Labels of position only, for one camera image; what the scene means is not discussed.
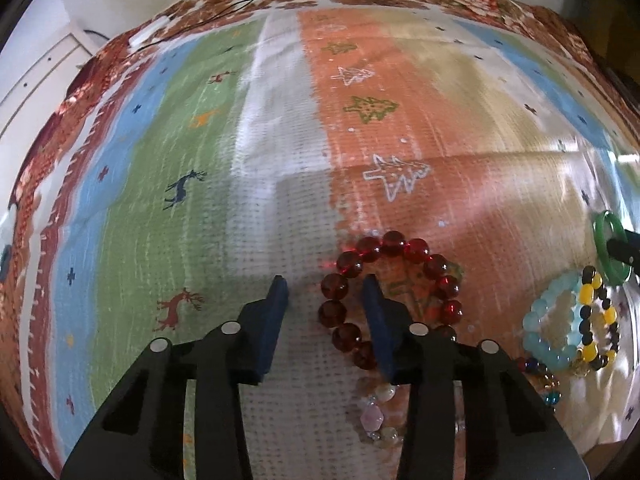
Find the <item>white wooden headboard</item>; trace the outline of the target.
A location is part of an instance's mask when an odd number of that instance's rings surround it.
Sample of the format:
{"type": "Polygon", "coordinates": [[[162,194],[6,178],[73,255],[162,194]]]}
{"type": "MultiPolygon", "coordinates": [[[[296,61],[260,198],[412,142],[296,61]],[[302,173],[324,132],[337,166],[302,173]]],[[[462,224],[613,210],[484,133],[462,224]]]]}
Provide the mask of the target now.
{"type": "Polygon", "coordinates": [[[1,53],[1,153],[24,152],[61,104],[67,87],[107,43],[102,32],[68,22],[44,34],[25,26],[1,53]]]}

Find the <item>white charger adapter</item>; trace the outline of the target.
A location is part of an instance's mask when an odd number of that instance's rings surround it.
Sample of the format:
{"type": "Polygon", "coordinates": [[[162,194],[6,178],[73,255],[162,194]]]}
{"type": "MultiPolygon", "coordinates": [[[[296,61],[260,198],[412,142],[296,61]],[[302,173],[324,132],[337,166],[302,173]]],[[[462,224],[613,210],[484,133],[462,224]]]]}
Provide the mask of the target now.
{"type": "Polygon", "coordinates": [[[146,40],[149,40],[156,32],[166,27],[170,23],[170,18],[161,15],[153,20],[150,24],[145,25],[128,39],[128,44],[132,48],[141,46],[146,40]]]}

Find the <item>green jade bangle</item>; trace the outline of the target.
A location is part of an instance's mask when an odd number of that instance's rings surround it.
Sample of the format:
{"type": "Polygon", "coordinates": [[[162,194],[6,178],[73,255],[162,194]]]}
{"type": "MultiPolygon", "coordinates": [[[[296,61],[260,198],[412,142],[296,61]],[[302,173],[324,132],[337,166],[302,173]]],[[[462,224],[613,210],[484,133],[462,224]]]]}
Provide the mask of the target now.
{"type": "Polygon", "coordinates": [[[622,263],[608,255],[606,242],[611,238],[625,235],[622,222],[610,210],[600,212],[593,220],[593,239],[596,244],[601,270],[612,286],[620,286],[629,281],[634,273],[635,263],[622,263]]]}

